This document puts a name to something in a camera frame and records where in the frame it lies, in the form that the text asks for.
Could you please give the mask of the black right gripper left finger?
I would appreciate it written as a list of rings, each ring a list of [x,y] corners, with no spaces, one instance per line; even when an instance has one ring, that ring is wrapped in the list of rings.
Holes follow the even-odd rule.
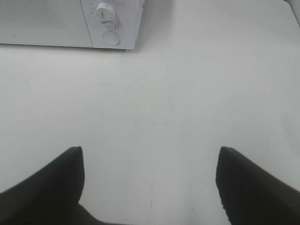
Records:
[[[83,150],[71,147],[0,194],[2,225],[106,225],[80,203],[85,182]]]

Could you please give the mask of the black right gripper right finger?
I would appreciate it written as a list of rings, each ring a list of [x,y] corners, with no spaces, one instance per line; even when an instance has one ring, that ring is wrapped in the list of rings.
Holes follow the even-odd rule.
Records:
[[[232,225],[298,225],[300,193],[234,148],[220,149],[216,186]]]

